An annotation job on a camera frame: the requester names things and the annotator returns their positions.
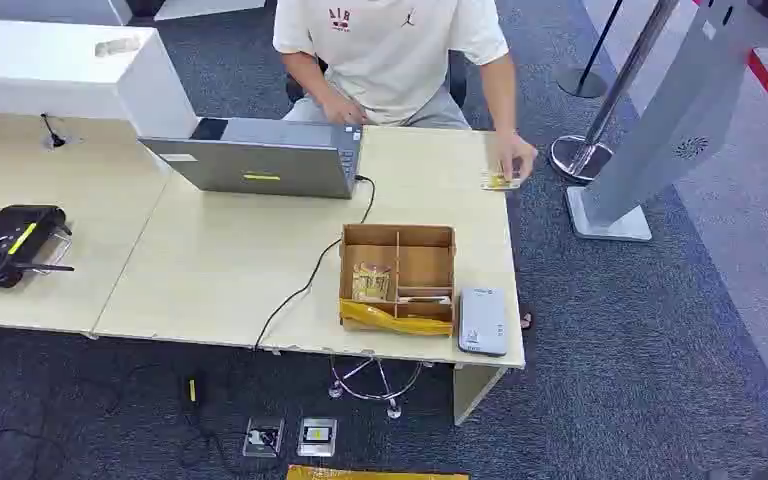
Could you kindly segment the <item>person's right hand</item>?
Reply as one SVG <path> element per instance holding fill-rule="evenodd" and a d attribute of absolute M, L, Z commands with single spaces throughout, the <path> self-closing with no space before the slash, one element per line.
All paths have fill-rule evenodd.
<path fill-rule="evenodd" d="M 343 125 L 361 125 L 368 122 L 363 109 L 339 93 L 328 93 L 321 100 L 329 122 Z"/>

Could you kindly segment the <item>person's left hand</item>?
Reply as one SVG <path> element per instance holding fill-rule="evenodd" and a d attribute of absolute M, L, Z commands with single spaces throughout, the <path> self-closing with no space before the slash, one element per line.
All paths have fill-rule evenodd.
<path fill-rule="evenodd" d="M 508 182 L 528 178 L 538 150 L 514 130 L 496 130 L 494 135 L 503 178 Z"/>

